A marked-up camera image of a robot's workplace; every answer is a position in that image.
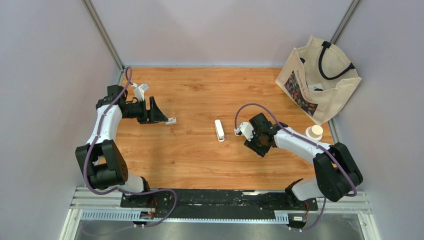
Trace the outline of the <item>white staple box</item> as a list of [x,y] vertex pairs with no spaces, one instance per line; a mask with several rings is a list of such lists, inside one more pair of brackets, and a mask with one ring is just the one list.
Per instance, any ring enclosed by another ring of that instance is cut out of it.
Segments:
[[170,117],[170,118],[168,118],[168,120],[165,122],[165,125],[166,126],[169,126],[169,125],[174,125],[174,124],[176,124],[177,123],[177,119],[175,118],[175,117]]

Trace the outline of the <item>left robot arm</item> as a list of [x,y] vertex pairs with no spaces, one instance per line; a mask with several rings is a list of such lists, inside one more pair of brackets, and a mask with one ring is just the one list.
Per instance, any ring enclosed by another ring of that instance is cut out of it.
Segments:
[[122,119],[136,119],[139,124],[168,122],[154,97],[145,99],[149,85],[134,84],[134,98],[127,101],[128,92],[120,85],[110,85],[107,95],[99,99],[95,108],[97,119],[90,138],[75,150],[75,156],[87,187],[95,194],[105,195],[117,189],[133,195],[140,207],[153,201],[148,182],[144,177],[129,173],[128,166],[115,143]]

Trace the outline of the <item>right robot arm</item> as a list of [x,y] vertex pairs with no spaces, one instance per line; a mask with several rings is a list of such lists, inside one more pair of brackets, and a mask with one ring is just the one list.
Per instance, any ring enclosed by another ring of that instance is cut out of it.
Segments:
[[285,203],[299,209],[305,200],[326,198],[337,202],[357,194],[363,176],[347,146],[341,142],[328,144],[294,131],[287,124],[272,123],[263,113],[242,122],[235,134],[243,135],[244,145],[264,157],[271,148],[296,154],[313,165],[315,176],[299,179],[285,188]]

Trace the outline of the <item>white stapler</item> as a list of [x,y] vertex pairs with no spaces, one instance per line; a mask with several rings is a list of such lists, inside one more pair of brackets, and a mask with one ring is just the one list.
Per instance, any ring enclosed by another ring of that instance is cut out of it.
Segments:
[[219,119],[214,121],[215,132],[219,142],[225,141],[225,132],[222,126],[222,122]]

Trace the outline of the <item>white plastic bottle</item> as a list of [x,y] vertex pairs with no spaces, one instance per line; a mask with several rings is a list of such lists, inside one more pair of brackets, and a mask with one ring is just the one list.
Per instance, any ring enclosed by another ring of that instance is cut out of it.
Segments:
[[315,141],[320,141],[323,137],[323,133],[324,133],[324,129],[317,124],[313,126],[309,126],[304,132],[305,136]]

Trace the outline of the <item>beige canvas tote bag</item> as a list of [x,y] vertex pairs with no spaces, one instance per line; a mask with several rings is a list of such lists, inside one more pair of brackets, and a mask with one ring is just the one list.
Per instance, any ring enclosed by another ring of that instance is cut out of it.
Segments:
[[275,83],[317,125],[335,117],[361,82],[354,64],[336,45],[310,36],[294,48]]

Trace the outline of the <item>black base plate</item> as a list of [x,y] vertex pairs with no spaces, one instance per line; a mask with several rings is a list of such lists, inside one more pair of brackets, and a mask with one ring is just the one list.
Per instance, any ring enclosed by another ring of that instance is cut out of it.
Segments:
[[163,218],[271,220],[276,211],[317,211],[314,198],[298,201],[284,191],[230,189],[174,189],[148,195],[122,195],[122,208],[145,208]]

